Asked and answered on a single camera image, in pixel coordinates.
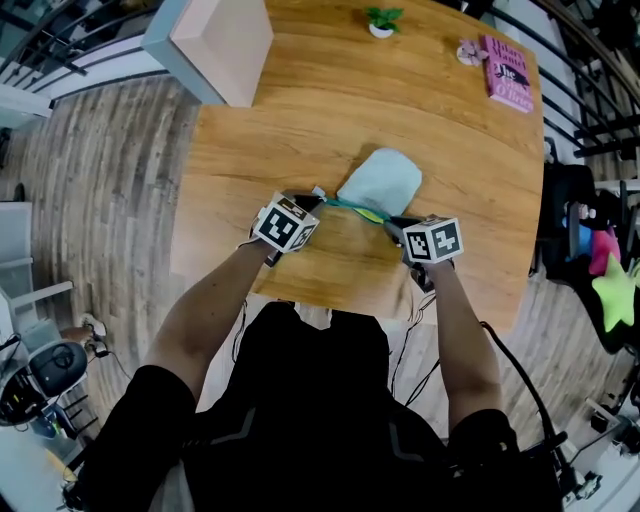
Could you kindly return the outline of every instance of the light blue cloth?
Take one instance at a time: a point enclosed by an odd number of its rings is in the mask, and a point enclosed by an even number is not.
[[[383,148],[371,156],[338,190],[338,199],[402,215],[422,184],[422,172],[416,164],[395,149]]]

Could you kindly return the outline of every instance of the person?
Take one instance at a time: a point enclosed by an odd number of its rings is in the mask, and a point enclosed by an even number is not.
[[[510,500],[523,473],[498,362],[450,262],[426,267],[449,399],[446,446],[391,396],[389,346],[374,318],[333,311],[330,328],[318,330],[286,302],[267,304],[247,327],[225,393],[195,412],[272,251],[261,240],[240,246],[173,306],[89,446],[79,474],[85,510],[148,510],[168,499],[176,468],[188,496],[160,509],[430,496],[432,508],[455,510]]]

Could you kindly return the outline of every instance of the white cube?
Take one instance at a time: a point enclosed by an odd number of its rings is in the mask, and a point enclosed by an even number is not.
[[[253,234],[280,252],[298,251],[307,243],[320,221],[279,192],[258,214]]]
[[[456,218],[431,215],[402,231],[407,257],[412,263],[438,263],[464,252]]]

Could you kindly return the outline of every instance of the pink cushion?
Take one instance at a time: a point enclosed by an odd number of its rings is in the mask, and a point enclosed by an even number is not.
[[[613,254],[616,260],[620,261],[618,239],[613,232],[613,228],[610,227],[606,231],[594,231],[592,243],[593,249],[591,252],[592,257],[591,264],[589,265],[589,273],[593,276],[603,276],[607,271],[609,253]]]

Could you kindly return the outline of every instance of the railing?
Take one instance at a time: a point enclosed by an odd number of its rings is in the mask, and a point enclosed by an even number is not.
[[[74,61],[123,39],[144,34],[146,28],[121,38],[109,35],[111,31],[119,29],[124,23],[149,16],[159,8],[159,5],[155,5],[126,13],[119,9],[121,0],[102,1],[104,3],[100,6],[64,24],[58,30],[53,30],[52,27],[56,22],[59,24],[61,20],[69,19],[67,13],[78,3],[77,0],[65,0],[57,8],[43,16],[35,25],[29,24],[0,7],[1,20],[27,30],[27,35],[0,65],[0,77],[2,77],[0,82],[38,93],[44,87],[51,85],[50,81],[46,81],[46,77],[61,68],[68,70],[68,73],[62,75],[61,78],[70,74],[86,76],[89,66],[78,66],[74,64]],[[111,14],[114,10],[116,15],[112,17]],[[72,32],[80,26],[91,26],[92,29],[81,37],[72,38]]]
[[[515,27],[549,50],[573,72],[575,91],[539,66],[540,76],[562,91],[579,108],[580,119],[576,119],[556,101],[544,93],[542,95],[542,101],[547,107],[557,112],[576,128],[573,133],[569,133],[551,119],[546,116],[544,118],[544,123],[547,126],[577,148],[574,151],[577,158],[620,152],[623,159],[635,159],[635,148],[640,146],[640,135],[636,129],[640,125],[640,115],[637,113],[640,109],[640,90],[591,30],[562,4],[557,0],[532,0],[532,2],[543,9],[549,18],[558,23],[561,34],[570,36],[570,41],[568,41],[568,37],[564,37],[565,43],[579,47],[579,53],[583,56],[581,61],[569,57],[554,43],[540,36],[526,24],[494,7],[491,0],[473,1],[465,12],[478,19],[488,13]],[[595,70],[593,63],[598,60],[601,64],[600,69]],[[600,85],[601,78],[604,79],[603,85]],[[616,95],[614,84],[617,85],[619,91],[623,92],[624,98]],[[622,130],[629,130],[631,136],[623,138],[619,134]],[[608,135],[605,138],[609,140],[603,140],[603,135]]]

